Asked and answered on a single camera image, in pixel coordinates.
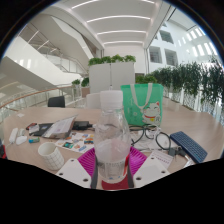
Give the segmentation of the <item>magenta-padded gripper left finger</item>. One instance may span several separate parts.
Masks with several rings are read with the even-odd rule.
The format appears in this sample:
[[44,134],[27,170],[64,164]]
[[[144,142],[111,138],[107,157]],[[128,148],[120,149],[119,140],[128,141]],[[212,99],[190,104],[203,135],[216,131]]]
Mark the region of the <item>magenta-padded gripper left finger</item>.
[[98,179],[95,150],[88,150],[78,159],[69,159],[56,175],[81,187],[95,189]]

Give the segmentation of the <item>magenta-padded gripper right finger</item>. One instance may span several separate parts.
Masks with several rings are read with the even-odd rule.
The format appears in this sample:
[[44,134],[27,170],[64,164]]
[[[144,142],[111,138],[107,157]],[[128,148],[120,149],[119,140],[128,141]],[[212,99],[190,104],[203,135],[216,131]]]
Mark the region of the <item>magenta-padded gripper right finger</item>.
[[147,157],[134,147],[130,148],[127,182],[130,188],[140,188],[169,175],[156,157]]

